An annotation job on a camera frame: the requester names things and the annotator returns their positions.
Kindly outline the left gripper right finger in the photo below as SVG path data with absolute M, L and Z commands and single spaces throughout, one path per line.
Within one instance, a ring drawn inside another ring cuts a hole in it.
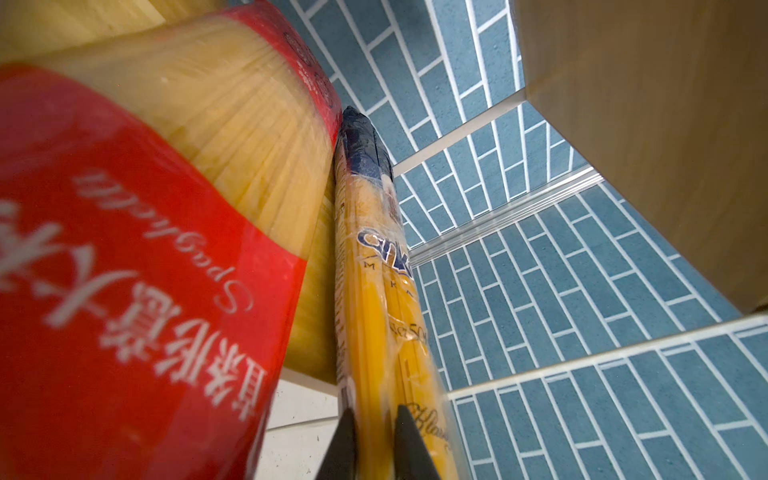
M 440 480 L 416 423 L 399 405 L 394 427 L 394 470 L 397 480 Z

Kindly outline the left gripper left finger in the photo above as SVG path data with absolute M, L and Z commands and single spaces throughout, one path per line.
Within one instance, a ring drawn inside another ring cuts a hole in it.
M 352 408 L 344 410 L 315 476 L 316 480 L 354 480 L 357 443 Z

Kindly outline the blue spaghetti package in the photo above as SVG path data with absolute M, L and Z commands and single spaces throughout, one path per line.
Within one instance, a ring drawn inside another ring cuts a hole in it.
M 357 479 L 396 478 L 400 412 L 441 479 L 467 479 L 415 284 L 389 152 L 371 120 L 343 111 L 334 154 L 339 401 L 357 440 Z

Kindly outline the red spaghetti package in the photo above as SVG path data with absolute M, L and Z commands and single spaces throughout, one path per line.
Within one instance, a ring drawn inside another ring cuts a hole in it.
M 254 1 L 1 69 L 1 475 L 250 479 L 341 120 Z

